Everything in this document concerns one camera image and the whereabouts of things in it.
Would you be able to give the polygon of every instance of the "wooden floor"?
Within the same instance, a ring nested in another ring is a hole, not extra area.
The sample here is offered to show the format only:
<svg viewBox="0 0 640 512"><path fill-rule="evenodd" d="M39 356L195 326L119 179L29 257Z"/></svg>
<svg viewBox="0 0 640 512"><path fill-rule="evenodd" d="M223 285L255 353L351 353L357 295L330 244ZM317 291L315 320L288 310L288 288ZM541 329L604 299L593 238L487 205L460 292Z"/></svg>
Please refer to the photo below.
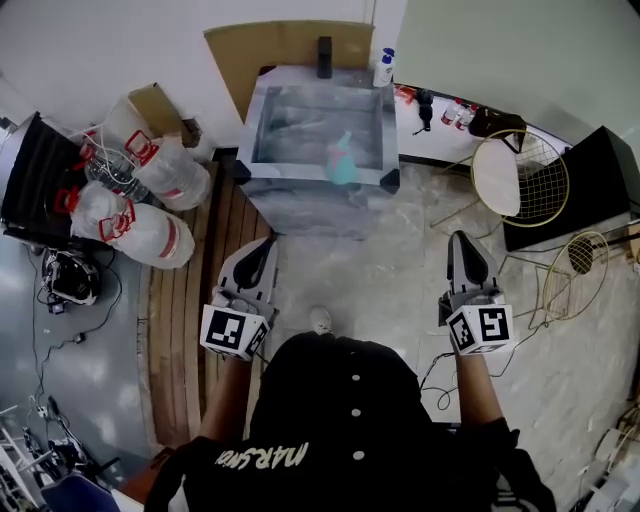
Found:
<svg viewBox="0 0 640 512"><path fill-rule="evenodd" d="M195 240L188 265L176 270L152 269L151 273L149 386L156 439L163 446L177 447L197 435L207 397L218 380L221 357L200 346L199 334L202 306L211 300L222 264L246 243L271 234L225 170L232 162L226 164L225 160L209 164L210 198L197 209L178 215ZM255 358L248 418L262 370L262 361Z"/></svg>

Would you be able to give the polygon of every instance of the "white shoe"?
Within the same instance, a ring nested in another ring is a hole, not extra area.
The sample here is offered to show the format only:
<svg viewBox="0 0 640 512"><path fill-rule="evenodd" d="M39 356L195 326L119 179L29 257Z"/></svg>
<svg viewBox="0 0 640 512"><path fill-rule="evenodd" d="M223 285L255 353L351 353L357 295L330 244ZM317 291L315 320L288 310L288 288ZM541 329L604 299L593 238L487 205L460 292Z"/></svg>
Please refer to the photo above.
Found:
<svg viewBox="0 0 640 512"><path fill-rule="evenodd" d="M311 322L311 328L316 334L332 334L331 331L331 317L327 308L322 306L314 307L309 313L309 321Z"/></svg>

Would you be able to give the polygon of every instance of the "white wall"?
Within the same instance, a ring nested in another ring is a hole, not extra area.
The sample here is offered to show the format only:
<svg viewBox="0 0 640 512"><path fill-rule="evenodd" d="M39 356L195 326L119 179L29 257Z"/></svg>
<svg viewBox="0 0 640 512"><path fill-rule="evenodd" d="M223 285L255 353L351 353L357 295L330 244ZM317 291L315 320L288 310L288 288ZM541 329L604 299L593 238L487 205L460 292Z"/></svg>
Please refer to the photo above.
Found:
<svg viewBox="0 0 640 512"><path fill-rule="evenodd" d="M395 79L521 114L640 162L640 16L627 0L409 0Z"/></svg>
<svg viewBox="0 0 640 512"><path fill-rule="evenodd" d="M375 13L374 45L395 46L404 3L9 0L0 9L0 115L21 122L37 109L81 128L102 121L120 95L158 82L183 117L198 119L211 145L233 146L241 122L205 30L269 20L371 23Z"/></svg>

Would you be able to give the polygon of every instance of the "black bag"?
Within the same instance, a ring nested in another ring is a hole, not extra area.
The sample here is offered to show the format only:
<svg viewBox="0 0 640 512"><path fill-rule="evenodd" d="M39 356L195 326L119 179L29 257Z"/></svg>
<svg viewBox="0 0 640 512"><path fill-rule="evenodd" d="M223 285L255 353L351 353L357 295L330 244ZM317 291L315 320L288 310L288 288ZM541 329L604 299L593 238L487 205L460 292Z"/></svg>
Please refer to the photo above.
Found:
<svg viewBox="0 0 640 512"><path fill-rule="evenodd" d="M502 139L511 151L519 153L522 150L522 143L524 142L524 132L527 130L527 123L525 123L519 115L505 114L504 112L491 110L488 107L478 107L475 117L469 123L469 133L476 137L489 137L502 130L523 130L515 134L518 149L514 148L509 141L506 140L506 137L510 135L509 133L501 133L496 137Z"/></svg>

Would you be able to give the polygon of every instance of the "black t-shirt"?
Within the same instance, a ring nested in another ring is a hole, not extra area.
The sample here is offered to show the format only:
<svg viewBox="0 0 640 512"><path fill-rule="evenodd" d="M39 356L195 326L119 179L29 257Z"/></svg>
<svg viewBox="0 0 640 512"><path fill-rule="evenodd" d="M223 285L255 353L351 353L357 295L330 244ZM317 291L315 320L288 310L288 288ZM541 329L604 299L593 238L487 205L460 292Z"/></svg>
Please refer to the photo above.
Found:
<svg viewBox="0 0 640 512"><path fill-rule="evenodd" d="M555 510L516 445L504 419L455 434L433 423L393 350L305 333L267 367L250 438L181 447L145 510Z"/></svg>

